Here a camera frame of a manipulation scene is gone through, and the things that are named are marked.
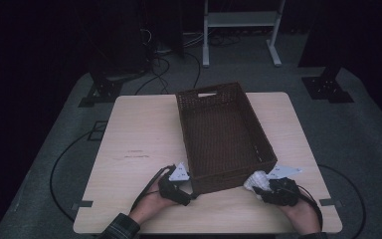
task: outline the wicker basket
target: wicker basket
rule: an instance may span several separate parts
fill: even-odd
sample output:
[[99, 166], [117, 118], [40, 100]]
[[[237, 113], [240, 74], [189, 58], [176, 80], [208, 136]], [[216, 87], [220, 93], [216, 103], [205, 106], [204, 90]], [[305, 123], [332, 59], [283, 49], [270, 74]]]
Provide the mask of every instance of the wicker basket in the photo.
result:
[[254, 171], [273, 169], [278, 159], [238, 83], [180, 92], [176, 99], [194, 193], [242, 186]]

